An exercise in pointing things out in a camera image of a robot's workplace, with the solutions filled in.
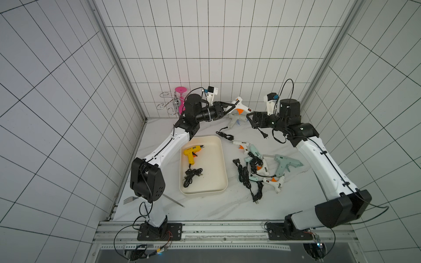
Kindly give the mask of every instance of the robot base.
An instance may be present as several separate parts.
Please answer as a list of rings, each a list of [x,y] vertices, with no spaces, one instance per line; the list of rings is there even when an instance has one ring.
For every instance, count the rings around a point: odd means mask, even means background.
[[[269,240],[313,240],[311,234],[298,229],[289,231],[290,227],[290,222],[287,220],[284,223],[270,223],[265,226]]]
[[[137,235],[138,241],[159,241],[168,240],[170,233],[173,234],[173,241],[181,240],[183,224],[168,223],[167,217],[160,227],[153,227],[149,224],[141,225]]]

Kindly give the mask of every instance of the mounting plate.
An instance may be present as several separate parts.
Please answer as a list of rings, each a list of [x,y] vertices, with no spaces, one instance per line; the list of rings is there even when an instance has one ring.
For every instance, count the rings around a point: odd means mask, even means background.
[[[173,234],[173,241],[181,240],[181,234],[183,233],[183,224],[182,223],[168,223],[167,230]],[[137,235],[138,241],[166,241],[169,238],[167,233],[165,237],[160,239],[155,233],[151,232],[148,229],[148,225],[144,224],[140,226],[139,233]]]
[[[293,236],[286,236],[282,231],[284,223],[271,223],[267,225],[269,240],[313,240],[313,236],[308,233],[297,233]]]

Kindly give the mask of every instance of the plastic tray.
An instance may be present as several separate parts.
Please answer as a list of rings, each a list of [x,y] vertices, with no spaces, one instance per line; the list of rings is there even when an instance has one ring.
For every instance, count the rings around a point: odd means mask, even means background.
[[[184,150],[195,145],[203,145],[204,148],[197,152],[195,164],[192,169],[202,168],[201,176],[195,175],[189,187],[184,188],[184,177],[189,168],[189,160],[184,155]],[[228,186],[228,178],[225,170],[224,154],[222,153],[222,144],[219,137],[203,136],[194,137],[180,151],[180,191],[185,195],[192,194],[210,194],[222,192]]]

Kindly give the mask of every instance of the white tile wall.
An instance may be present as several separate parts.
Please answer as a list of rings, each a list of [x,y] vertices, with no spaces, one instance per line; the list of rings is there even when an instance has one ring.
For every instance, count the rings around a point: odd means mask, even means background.
[[[316,129],[347,176],[372,203],[390,206],[353,225],[370,263],[416,262],[421,255],[420,6],[366,1],[303,107],[308,122],[323,120]],[[368,209],[363,220],[382,212]]]
[[[84,262],[141,113],[85,0],[0,1],[0,13],[2,260]]]
[[[211,85],[219,88],[216,99],[231,102],[240,95],[246,105],[255,105],[292,78],[302,84],[293,98],[302,99],[352,5],[349,0],[95,2],[149,117],[169,116],[155,107],[168,102],[159,94],[178,86],[189,91]]]

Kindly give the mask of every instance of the black joint housing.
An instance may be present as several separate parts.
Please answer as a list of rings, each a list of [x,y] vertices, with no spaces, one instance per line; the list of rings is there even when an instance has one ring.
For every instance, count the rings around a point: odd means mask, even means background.
[[[161,169],[136,158],[131,165],[130,188],[136,196],[143,196],[149,203],[158,200],[165,190]]]

